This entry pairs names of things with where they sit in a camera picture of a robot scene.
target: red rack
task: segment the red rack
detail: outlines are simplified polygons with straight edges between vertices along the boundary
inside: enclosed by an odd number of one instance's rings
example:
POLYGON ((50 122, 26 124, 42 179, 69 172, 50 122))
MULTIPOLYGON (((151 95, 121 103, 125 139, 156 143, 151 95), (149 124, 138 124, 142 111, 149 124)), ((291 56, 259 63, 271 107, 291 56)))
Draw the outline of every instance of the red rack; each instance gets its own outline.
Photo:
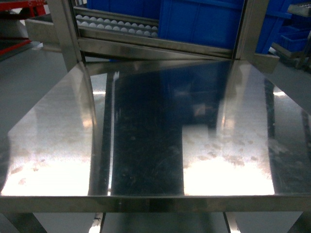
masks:
MULTIPOLYGON (((45 0, 25 0, 25 1, 0 1, 0 12, 1 11, 10 11, 17 8, 28 9, 22 14, 0 14, 0 19, 27 19, 30 17, 45 15, 44 5, 45 0)), ((10 39, 17 40, 17 38, 0 38, 0 39, 10 39)), ((23 40, 20 43, 17 43, 13 46, 0 50, 0 55, 3 55, 7 52, 10 52, 14 49, 22 47, 26 44, 29 44, 31 41, 28 38, 18 38, 18 40, 23 40)))
POLYGON ((35 17, 35 10, 37 15, 44 15, 44 0, 28 0, 28 1, 7 1, 0 2, 0 11, 9 11, 16 8, 29 8, 30 17, 35 17))

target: metal leg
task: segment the metal leg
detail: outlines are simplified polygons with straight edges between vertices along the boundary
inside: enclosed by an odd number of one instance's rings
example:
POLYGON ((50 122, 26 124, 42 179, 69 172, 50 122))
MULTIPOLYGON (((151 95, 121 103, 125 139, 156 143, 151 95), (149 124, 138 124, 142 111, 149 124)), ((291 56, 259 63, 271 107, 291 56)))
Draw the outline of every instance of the metal leg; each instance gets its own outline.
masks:
POLYGON ((79 49, 79 31, 73 6, 69 0, 48 0, 48 5, 66 68, 70 71, 78 62, 85 61, 79 49))
POLYGON ((101 233, 104 225, 106 213, 96 213, 89 233, 101 233))
POLYGON ((47 233, 32 213, 3 214, 20 233, 47 233))
POLYGON ((240 233, 238 224, 233 212, 224 212, 225 223, 229 233, 240 233))
POLYGON ((303 54, 301 55, 300 60, 296 65, 297 69, 300 69, 302 67, 302 65, 305 62, 306 57, 310 53, 310 50, 311 50, 311 31, 309 32, 309 35, 308 35, 307 44, 306 44, 305 48, 303 49, 303 54))
POLYGON ((252 61, 269 0, 245 0, 233 59, 252 61))
POLYGON ((303 212, 288 233, 309 233, 311 231, 311 212, 303 212))

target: stainless steel tabletop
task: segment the stainless steel tabletop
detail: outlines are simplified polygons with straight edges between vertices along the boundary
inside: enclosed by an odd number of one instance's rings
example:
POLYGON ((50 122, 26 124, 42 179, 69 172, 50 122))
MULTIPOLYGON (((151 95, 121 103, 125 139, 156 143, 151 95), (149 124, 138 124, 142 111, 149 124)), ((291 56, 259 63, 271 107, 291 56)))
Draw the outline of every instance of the stainless steel tabletop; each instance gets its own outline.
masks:
POLYGON ((0 150, 0 212, 311 209, 310 115, 245 61, 78 64, 0 150))

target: blue plastic crate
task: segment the blue plastic crate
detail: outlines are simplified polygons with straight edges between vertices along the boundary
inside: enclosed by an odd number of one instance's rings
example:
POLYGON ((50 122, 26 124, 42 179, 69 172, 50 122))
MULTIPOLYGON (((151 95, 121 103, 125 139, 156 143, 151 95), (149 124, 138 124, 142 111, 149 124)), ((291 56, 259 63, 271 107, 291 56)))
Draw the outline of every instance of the blue plastic crate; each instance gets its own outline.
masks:
POLYGON ((267 54, 272 43, 277 37, 282 24, 286 18, 291 18, 291 14, 282 12, 267 12, 263 21, 256 52, 267 54))
POLYGON ((291 25, 292 28, 297 29, 298 31, 310 31, 311 30, 311 22, 304 22, 291 25))
POLYGON ((292 22, 295 23, 306 23, 311 22, 311 17, 303 17, 303 16, 297 16, 293 15, 292 22))
POLYGON ((287 12, 288 7, 293 0, 270 0, 267 12, 287 12))
POLYGON ((308 31, 283 35, 280 45, 291 52, 302 51, 307 43, 308 35, 308 31))
POLYGON ((160 38, 233 49, 243 0, 162 0, 160 38))
POLYGON ((159 19, 161 0, 87 0, 89 9, 159 19))
POLYGON ((298 31, 299 30, 297 28, 294 28, 292 26, 283 26, 278 31, 278 34, 276 35, 276 38, 274 39, 274 42, 276 42, 277 44, 280 44, 282 35, 288 35, 288 34, 291 34, 291 33, 298 32, 298 31))

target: metal shelf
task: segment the metal shelf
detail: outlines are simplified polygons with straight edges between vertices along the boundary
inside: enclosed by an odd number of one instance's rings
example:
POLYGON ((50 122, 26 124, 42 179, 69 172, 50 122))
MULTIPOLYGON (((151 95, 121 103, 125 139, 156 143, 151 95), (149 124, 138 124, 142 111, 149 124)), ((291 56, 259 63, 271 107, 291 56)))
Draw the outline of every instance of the metal shelf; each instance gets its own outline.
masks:
POLYGON ((287 12, 298 16, 311 17, 311 1, 291 4, 287 12))

